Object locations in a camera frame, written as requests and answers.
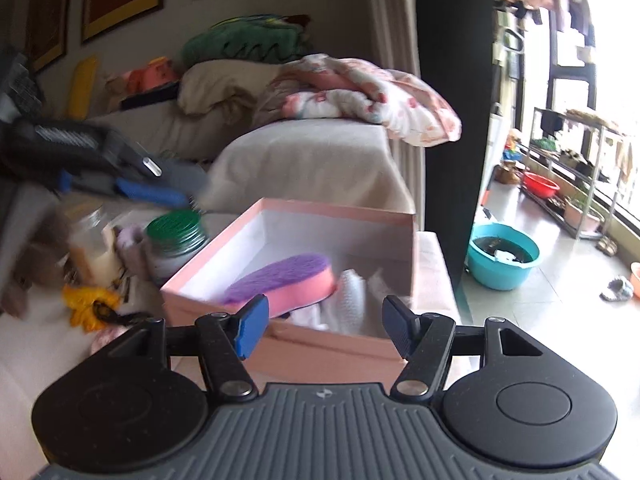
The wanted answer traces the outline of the white paper tissue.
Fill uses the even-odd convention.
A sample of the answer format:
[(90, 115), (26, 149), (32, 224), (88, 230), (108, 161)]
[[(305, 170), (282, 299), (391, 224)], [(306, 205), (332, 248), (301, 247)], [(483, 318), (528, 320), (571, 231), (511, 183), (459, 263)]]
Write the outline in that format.
[(311, 306), (294, 310), (288, 320), (296, 326), (348, 336), (384, 338), (382, 302), (390, 292), (378, 269), (370, 278), (345, 270), (335, 292)]

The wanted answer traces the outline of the purple pink heart sponge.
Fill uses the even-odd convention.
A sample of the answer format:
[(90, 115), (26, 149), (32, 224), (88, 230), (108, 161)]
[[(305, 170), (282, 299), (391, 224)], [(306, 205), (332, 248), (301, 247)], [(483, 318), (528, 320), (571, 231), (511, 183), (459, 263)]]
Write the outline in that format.
[(318, 304), (331, 296), (336, 279), (330, 259), (315, 252), (288, 257), (250, 272), (232, 283), (217, 300), (227, 312), (238, 312), (255, 296), (269, 302), (270, 318)]

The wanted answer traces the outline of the brown fur tail keychain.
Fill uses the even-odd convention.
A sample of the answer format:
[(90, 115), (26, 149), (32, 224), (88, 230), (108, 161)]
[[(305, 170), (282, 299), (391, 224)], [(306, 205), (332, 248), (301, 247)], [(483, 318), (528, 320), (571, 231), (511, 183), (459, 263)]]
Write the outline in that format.
[(1, 241), (1, 312), (22, 318), (28, 312), (29, 289), (60, 290), (68, 257), (70, 229), (62, 211), (42, 217), (30, 232), (9, 229)]

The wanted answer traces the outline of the orange fabric flower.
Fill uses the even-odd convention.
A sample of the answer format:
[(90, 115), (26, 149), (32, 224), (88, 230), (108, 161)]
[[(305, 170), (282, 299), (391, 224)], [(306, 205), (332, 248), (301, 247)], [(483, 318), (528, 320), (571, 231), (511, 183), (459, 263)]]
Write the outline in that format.
[(94, 313), (96, 302), (113, 311), (117, 311), (122, 303), (122, 297), (118, 292), (96, 286), (64, 285), (62, 299), (70, 309), (70, 326), (80, 326), (86, 333), (103, 330), (108, 325)]

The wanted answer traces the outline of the pink plaid drawstring pouch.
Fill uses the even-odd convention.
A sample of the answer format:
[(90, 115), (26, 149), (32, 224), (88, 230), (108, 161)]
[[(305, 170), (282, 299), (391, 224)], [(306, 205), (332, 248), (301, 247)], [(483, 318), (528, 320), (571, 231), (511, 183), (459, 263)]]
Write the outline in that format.
[(93, 356), (96, 352), (99, 352), (112, 341), (126, 333), (127, 330), (128, 327), (120, 325), (108, 326), (103, 330), (99, 330), (96, 333), (96, 338), (93, 339), (91, 344), (90, 354)]

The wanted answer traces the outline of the lilac fluffy scrunchie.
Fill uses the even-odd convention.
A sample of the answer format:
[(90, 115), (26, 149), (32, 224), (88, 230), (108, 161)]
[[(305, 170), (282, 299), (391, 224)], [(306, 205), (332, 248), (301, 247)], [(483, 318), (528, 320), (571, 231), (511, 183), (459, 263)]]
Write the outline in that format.
[(138, 278), (149, 281), (151, 277), (142, 227), (135, 224), (121, 228), (115, 238), (115, 247), (124, 267)]

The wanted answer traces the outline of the yellow pillow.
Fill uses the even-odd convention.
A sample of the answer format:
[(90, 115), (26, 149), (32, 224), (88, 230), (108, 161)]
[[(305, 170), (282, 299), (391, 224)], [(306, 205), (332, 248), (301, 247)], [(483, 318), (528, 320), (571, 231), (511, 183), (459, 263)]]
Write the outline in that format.
[(73, 120), (85, 120), (89, 114), (99, 60), (95, 55), (81, 60), (75, 67), (65, 116)]

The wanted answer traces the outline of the clear plastic powder jar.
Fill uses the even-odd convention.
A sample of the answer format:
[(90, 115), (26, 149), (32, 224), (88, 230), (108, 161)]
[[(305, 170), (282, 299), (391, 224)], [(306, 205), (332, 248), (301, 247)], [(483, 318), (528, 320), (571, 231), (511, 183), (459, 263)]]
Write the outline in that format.
[(114, 251), (113, 232), (102, 204), (76, 200), (64, 206), (68, 222), (70, 260), (81, 284), (111, 287), (119, 278), (120, 263)]

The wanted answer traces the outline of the beige pillow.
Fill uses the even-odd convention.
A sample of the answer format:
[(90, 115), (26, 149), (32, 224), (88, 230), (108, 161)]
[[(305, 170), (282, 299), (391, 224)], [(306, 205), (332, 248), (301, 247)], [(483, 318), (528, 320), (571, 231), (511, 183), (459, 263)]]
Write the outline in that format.
[(280, 73), (280, 65), (242, 60), (213, 60), (189, 68), (181, 78), (178, 107), (189, 116), (212, 110), (234, 125), (251, 118), (258, 98)]

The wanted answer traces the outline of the green plush cushion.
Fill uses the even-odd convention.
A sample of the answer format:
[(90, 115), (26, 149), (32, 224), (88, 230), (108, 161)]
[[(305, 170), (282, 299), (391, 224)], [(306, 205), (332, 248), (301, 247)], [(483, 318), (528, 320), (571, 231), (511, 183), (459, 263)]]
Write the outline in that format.
[(308, 14), (254, 14), (228, 18), (188, 40), (181, 50), (184, 68), (218, 60), (284, 64), (310, 52)]

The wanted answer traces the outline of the floral pink blanket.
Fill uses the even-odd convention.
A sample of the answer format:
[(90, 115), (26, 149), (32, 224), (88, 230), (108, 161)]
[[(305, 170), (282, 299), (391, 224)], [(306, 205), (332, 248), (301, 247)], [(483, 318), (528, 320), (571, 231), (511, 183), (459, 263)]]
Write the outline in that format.
[(431, 148), (461, 138), (462, 122), (449, 103), (417, 76), (393, 76), (360, 58), (307, 55), (281, 66), (254, 109), (253, 126), (280, 120), (355, 119), (380, 126), (392, 138), (392, 92), (386, 82), (396, 80), (407, 94), (400, 99), (406, 116), (398, 126), (408, 131), (407, 142)]

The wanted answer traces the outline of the beige covered sofa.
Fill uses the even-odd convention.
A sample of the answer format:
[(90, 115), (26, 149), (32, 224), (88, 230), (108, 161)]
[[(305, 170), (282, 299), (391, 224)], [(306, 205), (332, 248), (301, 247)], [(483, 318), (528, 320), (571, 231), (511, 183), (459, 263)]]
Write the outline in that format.
[(414, 211), (414, 201), (380, 126), (347, 119), (228, 124), (221, 108), (183, 114), (175, 102), (99, 116), (153, 154), (205, 166), (204, 209), (240, 214), (261, 198)]

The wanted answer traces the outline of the red plastic basin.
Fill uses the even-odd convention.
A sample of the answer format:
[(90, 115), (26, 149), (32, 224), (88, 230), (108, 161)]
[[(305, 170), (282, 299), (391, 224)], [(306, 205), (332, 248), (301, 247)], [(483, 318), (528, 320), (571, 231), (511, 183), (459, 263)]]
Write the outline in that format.
[(542, 200), (548, 200), (560, 190), (559, 185), (554, 181), (529, 171), (524, 172), (522, 183), (528, 192), (533, 193)]

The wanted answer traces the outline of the metal shoe rack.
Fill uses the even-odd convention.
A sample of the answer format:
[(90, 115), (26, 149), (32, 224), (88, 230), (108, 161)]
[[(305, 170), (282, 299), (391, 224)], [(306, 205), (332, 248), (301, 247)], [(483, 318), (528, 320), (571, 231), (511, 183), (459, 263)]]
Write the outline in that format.
[(525, 140), (518, 144), (524, 172), (540, 174), (559, 185), (542, 200), (524, 195), (575, 240), (600, 240), (614, 217), (623, 169), (617, 156), (629, 148), (628, 138), (591, 110), (564, 113), (536, 107)]

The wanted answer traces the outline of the beige curtain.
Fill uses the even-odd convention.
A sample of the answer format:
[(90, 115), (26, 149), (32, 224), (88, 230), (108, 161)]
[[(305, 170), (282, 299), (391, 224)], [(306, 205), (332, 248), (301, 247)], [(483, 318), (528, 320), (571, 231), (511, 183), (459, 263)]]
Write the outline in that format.
[[(416, 39), (416, 0), (369, 0), (374, 64), (391, 75), (420, 74)], [(396, 80), (386, 82), (392, 92), (392, 140), (390, 150), (413, 200), (416, 223), (424, 227), (424, 149), (407, 142), (408, 131), (398, 126), (406, 116), (400, 99), (407, 93)]]

